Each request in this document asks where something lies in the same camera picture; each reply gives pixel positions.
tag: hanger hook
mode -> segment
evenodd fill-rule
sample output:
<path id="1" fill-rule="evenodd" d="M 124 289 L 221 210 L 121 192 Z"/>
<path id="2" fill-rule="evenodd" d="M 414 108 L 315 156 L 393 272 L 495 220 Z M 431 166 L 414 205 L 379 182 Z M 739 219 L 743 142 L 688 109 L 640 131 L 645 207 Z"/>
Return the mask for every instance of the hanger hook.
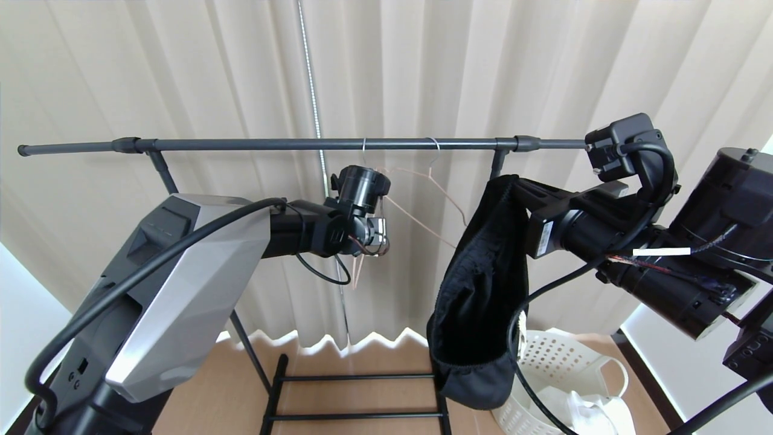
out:
<path id="1" fill-rule="evenodd" d="M 439 143 L 439 142 L 438 142 L 438 140 L 437 140 L 437 139 L 435 139 L 435 138 L 427 138 L 427 139 L 430 139 L 432 142 L 434 142 L 434 143 L 435 143 L 435 146 L 437 146 L 437 148 L 438 148 L 438 154 L 437 154 L 437 155 L 435 155 L 435 158 L 434 158 L 434 159 L 432 159 L 432 161 L 430 162 L 430 171 L 432 171 L 432 165 L 434 165 L 434 163 L 435 163 L 435 161 L 436 161 L 437 159 L 440 159 L 440 143 Z"/>
<path id="2" fill-rule="evenodd" d="M 367 142 L 367 141 L 368 141 L 367 138 L 363 138 L 363 166 L 365 166 L 365 167 L 368 166 L 368 162 L 365 161 L 365 142 Z"/>

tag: basket handle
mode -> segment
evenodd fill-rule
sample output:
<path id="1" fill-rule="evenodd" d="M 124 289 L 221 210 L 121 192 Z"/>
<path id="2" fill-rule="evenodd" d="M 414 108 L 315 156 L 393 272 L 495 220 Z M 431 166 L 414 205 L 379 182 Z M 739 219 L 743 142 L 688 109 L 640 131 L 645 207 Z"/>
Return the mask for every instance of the basket handle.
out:
<path id="1" fill-rule="evenodd" d="M 596 364 L 594 364 L 596 367 L 596 371 L 598 373 L 598 376 L 602 381 L 604 381 L 604 385 L 607 385 L 607 382 L 604 380 L 604 376 L 601 374 L 601 368 L 604 367 L 607 363 L 614 362 L 618 367 L 620 368 L 620 371 L 623 374 L 623 386 L 620 388 L 620 392 L 617 394 L 611 394 L 610 396 L 616 396 L 616 397 L 622 397 L 623 393 L 628 389 L 628 370 L 625 368 L 622 362 L 618 360 L 617 358 L 613 358 L 607 355 L 602 355 L 597 361 Z"/>

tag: curtain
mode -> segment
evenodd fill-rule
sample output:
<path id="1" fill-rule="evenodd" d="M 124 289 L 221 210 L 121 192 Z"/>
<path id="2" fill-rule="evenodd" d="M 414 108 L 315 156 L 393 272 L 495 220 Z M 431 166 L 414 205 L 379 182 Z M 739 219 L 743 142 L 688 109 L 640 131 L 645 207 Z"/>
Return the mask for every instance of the curtain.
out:
<path id="1" fill-rule="evenodd" d="M 0 2 L 0 236 L 74 310 L 166 196 L 146 156 L 22 158 L 23 143 L 572 139 L 642 111 L 663 131 L 683 185 L 661 218 L 668 224 L 719 148 L 761 148 L 773 134 L 771 10 L 731 0 Z M 166 155 L 182 192 L 323 200 L 315 151 Z M 436 157 L 434 178 L 471 217 L 491 152 L 325 160 L 328 175 L 363 159 L 426 173 Z M 578 151 L 510 154 L 502 172 L 568 190 L 598 183 Z M 390 178 L 395 202 L 459 239 L 461 216 L 431 182 Z M 391 251 L 364 262 L 356 289 L 324 283 L 293 258 L 266 259 L 237 306 L 245 326 L 274 338 L 298 330 L 304 346 L 325 334 L 341 347 L 373 331 L 423 334 L 453 249 L 384 207 Z M 331 261 L 309 259 L 335 274 Z M 580 264 L 566 252 L 530 261 L 531 287 Z M 530 323 L 610 333 L 636 305 L 589 274 L 536 301 Z"/>

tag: white wall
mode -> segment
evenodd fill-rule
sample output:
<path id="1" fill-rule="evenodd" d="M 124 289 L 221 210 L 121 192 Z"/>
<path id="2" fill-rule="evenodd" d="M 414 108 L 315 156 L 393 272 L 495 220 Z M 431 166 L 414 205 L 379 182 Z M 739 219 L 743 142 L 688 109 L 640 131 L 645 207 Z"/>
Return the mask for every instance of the white wall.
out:
<path id="1" fill-rule="evenodd" d="M 0 428 L 5 433 L 32 398 L 24 374 L 34 357 L 70 319 L 68 312 L 0 244 Z M 44 373 L 48 378 L 56 367 Z"/>
<path id="2" fill-rule="evenodd" d="M 763 151 L 773 153 L 773 138 Z M 755 287 L 749 300 L 735 314 L 739 317 L 746 314 L 770 289 L 766 284 Z M 714 332 L 695 342 L 641 305 L 625 321 L 622 330 L 683 419 L 694 416 L 744 381 L 722 365 L 727 346 L 735 341 L 738 333 L 738 328 L 730 322 L 723 322 Z M 771 427 L 773 416 L 754 395 L 718 416 L 698 433 L 770 433 Z"/>

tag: dark baseboard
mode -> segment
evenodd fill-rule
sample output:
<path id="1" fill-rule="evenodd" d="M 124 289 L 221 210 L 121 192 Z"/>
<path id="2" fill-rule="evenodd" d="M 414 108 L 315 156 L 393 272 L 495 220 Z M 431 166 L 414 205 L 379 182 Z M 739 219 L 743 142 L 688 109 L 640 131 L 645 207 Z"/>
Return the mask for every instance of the dark baseboard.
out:
<path id="1" fill-rule="evenodd" d="M 46 386 L 51 386 L 51 381 L 53 381 L 54 376 L 56 376 L 58 371 L 59 366 L 56 366 L 51 373 L 51 376 L 46 380 Z M 39 404 L 40 399 L 37 396 L 33 396 L 32 400 L 27 403 L 27 406 L 25 406 L 24 410 L 16 417 L 16 420 L 11 427 L 9 427 L 8 432 L 5 432 L 5 435 L 24 435 L 27 431 L 27 427 L 29 427 L 29 422 L 31 422 L 32 418 L 35 416 L 35 408 L 37 408 Z"/>
<path id="2" fill-rule="evenodd" d="M 674 430 L 677 427 L 682 426 L 684 423 L 682 417 L 679 416 L 668 396 L 666 396 L 663 389 L 660 388 L 660 384 L 655 380 L 655 376 L 649 371 L 644 360 L 642 360 L 642 356 L 633 348 L 628 337 L 625 336 L 623 331 L 618 330 L 617 333 L 612 335 L 612 340 L 615 341 L 615 344 L 618 346 L 618 349 L 620 349 L 625 360 L 631 365 L 638 380 L 642 382 L 644 389 L 655 403 L 655 406 L 658 408 L 658 411 L 660 411 L 660 415 L 666 421 L 669 429 Z"/>

